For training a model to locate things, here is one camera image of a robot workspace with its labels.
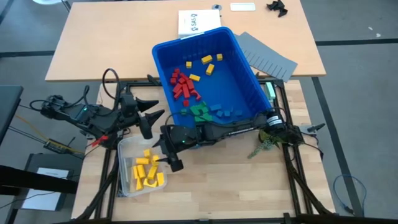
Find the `gray floor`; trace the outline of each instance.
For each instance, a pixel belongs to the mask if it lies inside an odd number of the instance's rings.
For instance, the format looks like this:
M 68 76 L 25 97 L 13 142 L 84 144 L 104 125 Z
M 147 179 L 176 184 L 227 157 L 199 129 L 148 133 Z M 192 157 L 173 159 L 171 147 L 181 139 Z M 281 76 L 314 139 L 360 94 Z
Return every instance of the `gray floor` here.
M 6 0 L 0 0 L 0 11 Z M 353 40 L 398 37 L 398 1 L 395 0 L 302 0 L 315 40 Z M 61 4 L 40 6 L 28 0 L 14 0 L 0 25 L 0 52 L 54 50 L 67 12 Z M 351 173 L 368 190 L 367 217 L 398 218 L 398 128 L 394 102 L 398 84 L 398 44 L 319 47 L 328 75 L 320 78 Z M 89 84 L 89 100 L 94 101 L 99 83 L 45 83 L 51 57 L 0 58 L 0 83 L 25 88 L 22 104 L 61 94 L 77 99 Z M 312 123 L 324 123 L 311 78 L 300 79 Z M 85 140 L 73 126 L 44 118 L 19 108 L 17 114 L 33 122 L 50 138 L 68 142 L 76 136 L 73 147 L 81 149 Z M 28 127 L 14 120 L 12 125 Z M 341 174 L 327 128 L 319 132 L 320 147 L 325 152 L 323 164 L 330 187 Z M 8 132 L 0 147 L 0 164 L 23 169 L 30 153 L 49 153 L 30 139 Z M 337 191 L 349 204 L 343 185 Z M 358 187 L 359 196 L 363 191 Z M 0 206 L 11 201 L 0 197 Z M 16 223 L 52 223 L 68 220 L 73 197 L 59 212 L 21 211 Z M 347 215 L 335 200 L 337 212 Z M 8 208 L 0 210 L 0 222 Z

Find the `red block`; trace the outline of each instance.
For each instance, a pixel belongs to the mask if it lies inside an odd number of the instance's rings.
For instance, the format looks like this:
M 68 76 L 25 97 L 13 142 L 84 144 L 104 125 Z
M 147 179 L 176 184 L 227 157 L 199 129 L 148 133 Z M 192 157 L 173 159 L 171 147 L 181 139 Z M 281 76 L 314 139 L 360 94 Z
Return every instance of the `red block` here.
M 171 79 L 170 79 L 170 83 L 171 83 L 172 85 L 177 84 L 177 79 L 176 79 L 176 78 L 171 78 Z
M 200 100 L 200 99 L 201 99 L 201 96 L 199 95 L 199 93 L 198 93 L 196 90 L 192 90 L 192 91 L 191 91 L 191 94 L 195 95 L 196 98 L 197 98 L 197 100 Z
M 180 73 L 180 76 L 182 78 L 184 78 L 186 81 L 191 80 L 190 78 L 188 78 L 184 73 Z
M 188 99 L 191 95 L 189 94 L 187 84 L 182 85 L 182 91 L 184 92 L 185 99 Z
M 186 82 L 186 80 L 185 80 L 184 78 L 181 77 L 181 78 L 178 80 L 178 82 L 181 83 L 181 84 L 184 84 L 184 83 Z
M 190 91 L 195 89 L 195 86 L 193 85 L 192 79 L 187 80 L 187 85 L 188 85 L 188 89 Z
M 184 105 L 184 107 L 189 107 L 189 101 L 188 100 L 184 100 L 182 102 L 182 104 Z
M 182 94 L 182 90 L 179 90 L 175 95 L 174 95 L 174 99 L 178 99 Z
M 178 91 L 180 91 L 181 90 L 181 88 L 182 88 L 182 85 L 181 84 L 176 84 L 176 86 L 174 87 L 174 89 L 173 89 L 173 93 L 174 94 L 176 94 Z

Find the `yellow block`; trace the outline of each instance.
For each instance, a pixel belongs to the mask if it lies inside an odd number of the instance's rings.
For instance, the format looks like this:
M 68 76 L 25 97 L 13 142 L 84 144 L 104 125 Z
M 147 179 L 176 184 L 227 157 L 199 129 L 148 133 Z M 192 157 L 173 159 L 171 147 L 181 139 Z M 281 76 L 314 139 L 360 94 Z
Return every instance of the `yellow block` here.
M 187 68 L 192 68 L 192 62 L 185 62 L 185 66 Z
M 148 178 L 145 178 L 144 185 L 148 186 L 148 187 L 156 187 L 157 186 L 157 180 L 155 180 L 155 182 L 153 184 L 149 184 L 148 183 Z
M 137 166 L 137 170 L 138 170 L 138 176 L 139 176 L 139 178 L 144 178 L 144 177 L 145 177 L 144 165 L 138 165 L 138 166 Z
M 213 57 L 211 55 L 207 55 L 206 57 L 201 58 L 201 63 L 202 64 L 207 64 L 213 60 Z
M 206 69 L 206 74 L 207 75 L 211 75 L 213 73 L 214 70 L 214 65 L 213 64 L 209 64 L 209 66 Z
M 195 80 L 196 82 L 199 82 L 199 80 L 200 80 L 200 77 L 197 75 L 194 75 L 194 74 L 189 75 L 189 78 L 192 80 Z
M 159 162 L 156 162 L 156 160 L 158 160 L 158 159 L 159 159 L 159 156 L 158 156 L 158 155 L 152 156 L 152 166 L 157 166 L 157 165 L 159 165 Z
M 144 157 L 150 159 L 150 149 L 144 150 Z
M 137 164 L 148 165 L 148 164 L 149 164 L 149 159 L 146 159 L 146 158 L 136 158 L 136 163 L 137 163 Z
M 132 166 L 131 179 L 139 179 L 137 166 Z
M 223 54 L 217 54 L 217 61 L 223 60 Z
M 142 186 L 141 180 L 137 179 L 136 190 L 142 190 L 144 186 Z
M 147 178 L 149 180 L 153 180 L 155 179 L 155 175 L 156 175 L 156 171 L 157 171 L 157 166 L 152 166 L 148 172 L 148 176 Z
M 157 183 L 159 186 L 162 186 L 164 184 L 164 175 L 162 172 L 156 174 L 157 177 Z

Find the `black metal frame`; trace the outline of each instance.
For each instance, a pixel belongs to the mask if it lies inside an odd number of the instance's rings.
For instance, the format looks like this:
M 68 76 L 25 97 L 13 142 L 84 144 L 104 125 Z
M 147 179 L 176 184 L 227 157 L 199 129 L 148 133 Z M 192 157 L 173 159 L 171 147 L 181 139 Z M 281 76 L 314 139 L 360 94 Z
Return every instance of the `black metal frame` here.
M 286 112 L 286 122 L 287 124 L 293 125 L 292 122 L 292 117 L 290 114 L 289 110 L 289 102 L 287 101 L 287 96 L 284 88 L 284 83 L 282 80 L 267 80 L 267 79 L 258 79 L 259 83 L 261 85 L 266 84 L 266 82 L 272 82 L 273 84 L 277 85 L 280 88 L 280 93 L 281 93 L 281 100 L 283 103 L 283 108 L 285 108 Z M 159 81 L 151 82 L 148 81 L 133 81 L 133 82 L 124 82 L 122 86 L 126 86 L 126 89 L 130 89 L 132 87 L 144 87 L 144 86 L 161 86 L 161 83 Z M 275 99 L 275 106 L 279 107 L 279 102 L 278 102 L 278 97 Z M 283 153 L 284 153 L 284 159 L 286 163 L 286 168 L 288 169 L 288 165 L 291 163 L 290 161 L 290 153 L 288 149 L 288 145 L 284 144 L 282 146 Z M 298 168 L 298 174 L 299 176 L 305 181 L 305 174 L 304 174 L 304 169 L 301 161 L 301 156 L 300 152 L 297 146 L 293 147 L 294 153 L 295 153 L 295 162 L 296 166 Z M 107 168 L 109 166 L 110 162 L 110 156 L 106 156 L 104 159 L 104 167 L 101 175 L 101 180 L 106 178 L 106 173 L 107 173 Z M 288 179 L 289 179 L 289 185 L 290 185 L 290 193 L 292 195 L 292 203 L 294 206 L 294 211 L 295 215 L 298 216 L 302 214 L 301 209 L 300 209 L 300 201 L 299 201 L 299 196 L 297 193 L 297 188 L 295 185 L 294 178 L 292 174 L 287 172 Z M 116 188 L 118 186 L 118 179 L 115 179 L 112 182 L 111 185 L 111 193 L 109 196 L 109 203 L 107 207 L 107 213 L 105 218 L 112 219 L 112 214 L 113 214 L 113 208 L 114 208 L 114 201 L 116 199 Z M 306 211 L 308 214 L 313 214 L 312 211 L 312 206 L 305 194 L 303 194 L 304 202 L 305 202 L 305 207 Z M 101 217 L 101 208 L 102 205 L 98 205 L 98 208 L 96 209 L 96 216 L 95 218 L 100 218 Z M 225 219 L 225 220 L 219 220 L 219 219 L 212 219 L 212 220 L 162 220 L 162 221 L 128 221 L 128 222 L 112 222 L 112 223 L 120 223 L 120 224 L 127 224 L 127 223 L 288 223 L 287 219 L 289 220 L 294 220 L 294 218 L 290 218 L 288 213 L 284 213 L 284 217 L 280 218 L 242 218 L 242 219 Z

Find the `wooden table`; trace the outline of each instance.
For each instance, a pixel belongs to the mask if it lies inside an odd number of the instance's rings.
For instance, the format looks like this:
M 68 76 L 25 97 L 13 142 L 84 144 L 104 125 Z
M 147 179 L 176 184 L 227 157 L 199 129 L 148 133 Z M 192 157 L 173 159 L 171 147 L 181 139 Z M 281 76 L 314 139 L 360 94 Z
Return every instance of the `wooden table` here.
M 255 11 L 233 12 L 232 2 L 254 2 Z M 178 11 L 222 6 L 222 26 L 248 32 L 298 63 L 293 77 L 326 75 L 307 19 L 298 0 L 284 0 L 289 13 L 278 18 L 272 0 L 194 0 L 75 2 L 47 72 L 47 81 L 100 80 L 114 68 L 121 79 L 158 77 L 154 45 L 178 38 Z
M 109 90 L 115 91 L 115 84 L 108 86 Z M 285 89 L 294 124 L 310 124 L 300 82 L 289 81 Z M 164 124 L 170 114 L 163 89 L 136 87 L 132 93 L 143 100 L 160 101 L 148 111 L 166 110 L 152 128 L 153 132 L 159 131 L 160 125 Z M 102 87 L 97 103 L 107 107 L 113 105 L 113 100 L 104 94 Z M 132 127 L 132 133 L 140 132 L 138 128 Z M 316 145 L 311 137 L 305 136 L 305 141 Z M 162 190 L 133 198 L 116 198 L 113 220 L 269 218 L 281 217 L 284 212 L 294 215 L 282 151 L 275 147 L 247 159 L 247 155 L 258 144 L 257 131 L 252 131 L 214 146 L 181 152 L 178 156 L 183 160 L 185 168 L 176 173 L 171 173 L 169 169 L 168 184 Z M 334 211 L 318 151 L 305 145 L 299 149 L 308 186 L 327 209 Z M 85 158 L 73 218 L 79 216 L 93 199 L 99 186 L 103 159 L 103 148 Z M 298 189 L 301 208 L 304 210 L 302 194 L 299 187 Z M 103 210 L 106 208 L 107 200 L 104 200 Z

